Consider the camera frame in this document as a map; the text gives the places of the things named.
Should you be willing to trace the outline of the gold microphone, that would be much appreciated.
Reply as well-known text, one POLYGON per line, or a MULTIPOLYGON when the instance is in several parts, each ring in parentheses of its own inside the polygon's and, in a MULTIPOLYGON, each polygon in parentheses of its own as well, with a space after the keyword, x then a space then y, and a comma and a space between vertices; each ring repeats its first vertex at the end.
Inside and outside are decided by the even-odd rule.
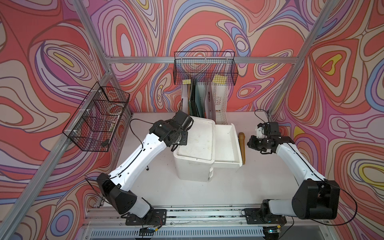
POLYGON ((239 139, 239 146, 240 146, 240 151, 241 151, 241 156, 242 156, 242 164, 246 164, 246 152, 245 152, 245 134, 243 132, 240 132, 238 134, 238 139, 239 139))

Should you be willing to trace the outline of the white pull-out drawer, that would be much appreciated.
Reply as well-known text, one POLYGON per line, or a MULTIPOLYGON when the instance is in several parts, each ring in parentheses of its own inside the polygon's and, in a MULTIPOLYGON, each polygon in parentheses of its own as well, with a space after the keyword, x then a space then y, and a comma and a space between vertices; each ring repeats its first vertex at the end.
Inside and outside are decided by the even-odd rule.
POLYGON ((231 125, 215 126, 215 162, 214 168, 239 169, 243 165, 236 128, 231 125))

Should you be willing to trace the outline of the white drawer cabinet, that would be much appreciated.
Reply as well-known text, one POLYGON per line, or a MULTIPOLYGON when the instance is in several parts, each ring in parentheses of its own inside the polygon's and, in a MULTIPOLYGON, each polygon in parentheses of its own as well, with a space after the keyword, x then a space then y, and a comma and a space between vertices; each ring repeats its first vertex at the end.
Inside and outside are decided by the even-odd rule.
POLYGON ((187 145, 174 151, 179 179, 207 183, 213 176, 215 162, 215 122, 193 117, 188 130, 187 145))

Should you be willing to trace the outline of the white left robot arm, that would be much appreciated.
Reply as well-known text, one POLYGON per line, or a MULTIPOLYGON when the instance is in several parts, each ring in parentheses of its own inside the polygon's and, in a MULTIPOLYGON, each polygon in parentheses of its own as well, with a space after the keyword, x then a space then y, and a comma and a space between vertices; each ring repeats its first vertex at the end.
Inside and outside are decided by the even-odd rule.
POLYGON ((194 120, 186 118, 155 122, 138 148, 115 170, 109 174, 100 174, 97 178, 102 196, 120 214, 127 213, 145 219, 151 215, 153 207, 143 198, 131 191, 139 175, 149 163, 168 147, 174 151, 188 142, 188 130, 194 120))

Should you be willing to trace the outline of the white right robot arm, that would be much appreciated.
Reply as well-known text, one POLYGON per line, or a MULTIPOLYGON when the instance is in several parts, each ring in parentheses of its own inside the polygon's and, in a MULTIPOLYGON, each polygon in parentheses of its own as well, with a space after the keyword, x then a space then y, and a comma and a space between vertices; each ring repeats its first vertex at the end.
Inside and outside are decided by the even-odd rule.
POLYGON ((277 154, 294 175, 299 186, 291 199, 263 201, 267 213, 302 220, 334 220, 340 197, 336 181, 328 181, 304 158, 290 137, 251 136, 248 147, 261 154, 277 154))

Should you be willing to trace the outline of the green folders in organizer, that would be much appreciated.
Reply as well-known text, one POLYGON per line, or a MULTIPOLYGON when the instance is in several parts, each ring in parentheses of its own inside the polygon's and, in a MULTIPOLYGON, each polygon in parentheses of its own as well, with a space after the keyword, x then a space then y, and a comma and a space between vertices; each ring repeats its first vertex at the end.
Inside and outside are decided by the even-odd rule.
POLYGON ((202 85, 198 85, 196 81, 192 81, 189 94, 190 116, 205 118, 204 90, 205 88, 202 85))

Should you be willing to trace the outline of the small yellow sticky notes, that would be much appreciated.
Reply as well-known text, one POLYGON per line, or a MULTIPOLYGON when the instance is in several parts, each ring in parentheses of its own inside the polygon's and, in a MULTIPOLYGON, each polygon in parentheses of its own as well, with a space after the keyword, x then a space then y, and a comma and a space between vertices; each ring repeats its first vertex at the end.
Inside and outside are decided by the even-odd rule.
POLYGON ((192 80, 182 80, 183 85, 190 85, 192 83, 192 80))

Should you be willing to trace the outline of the white plastic file organizer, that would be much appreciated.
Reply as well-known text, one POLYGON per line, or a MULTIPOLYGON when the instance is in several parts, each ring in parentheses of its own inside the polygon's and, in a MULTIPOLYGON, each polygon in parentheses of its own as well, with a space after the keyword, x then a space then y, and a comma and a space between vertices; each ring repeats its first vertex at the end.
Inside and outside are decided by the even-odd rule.
MULTIPOLYGON (((227 101, 228 86, 221 85, 202 85, 204 90, 205 118, 215 121, 217 125, 226 125, 227 120, 227 101)), ((179 109, 189 113, 189 94, 191 85, 182 85, 182 100, 179 109)))

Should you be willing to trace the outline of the yellow sticky note pad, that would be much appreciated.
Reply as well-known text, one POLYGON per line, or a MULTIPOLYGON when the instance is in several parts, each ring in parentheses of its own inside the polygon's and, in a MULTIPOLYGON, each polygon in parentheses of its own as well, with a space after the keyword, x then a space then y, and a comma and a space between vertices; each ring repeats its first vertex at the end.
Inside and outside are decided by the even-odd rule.
POLYGON ((228 77, 227 76, 222 76, 222 75, 218 75, 218 74, 215 74, 214 77, 213 77, 213 80, 212 80, 212 84, 213 85, 226 85, 227 84, 227 79, 228 77))

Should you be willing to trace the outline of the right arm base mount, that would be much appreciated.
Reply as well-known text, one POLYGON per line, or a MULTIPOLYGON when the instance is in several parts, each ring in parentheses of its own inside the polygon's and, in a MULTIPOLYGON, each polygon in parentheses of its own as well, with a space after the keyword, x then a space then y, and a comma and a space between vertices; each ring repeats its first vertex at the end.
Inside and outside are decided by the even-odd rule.
POLYGON ((243 209, 248 225, 285 225, 287 220, 282 215, 274 215, 269 209, 269 201, 263 200, 259 208, 243 209))

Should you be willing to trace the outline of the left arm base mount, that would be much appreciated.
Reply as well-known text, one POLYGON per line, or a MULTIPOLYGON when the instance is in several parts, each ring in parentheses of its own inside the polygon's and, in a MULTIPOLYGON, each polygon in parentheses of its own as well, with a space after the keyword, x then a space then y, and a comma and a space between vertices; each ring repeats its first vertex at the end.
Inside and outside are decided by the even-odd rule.
POLYGON ((150 211, 143 217, 128 213, 126 216, 126 226, 163 226, 167 221, 166 209, 150 209, 150 211))

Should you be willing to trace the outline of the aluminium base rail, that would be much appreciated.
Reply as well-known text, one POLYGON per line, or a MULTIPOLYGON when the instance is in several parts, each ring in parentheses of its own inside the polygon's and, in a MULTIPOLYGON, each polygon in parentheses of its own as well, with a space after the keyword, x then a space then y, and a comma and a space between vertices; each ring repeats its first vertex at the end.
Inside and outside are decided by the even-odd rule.
POLYGON ((89 210, 77 240, 268 239, 336 240, 328 222, 283 217, 270 223, 255 216, 258 205, 156 206, 149 224, 120 216, 112 207, 89 210))

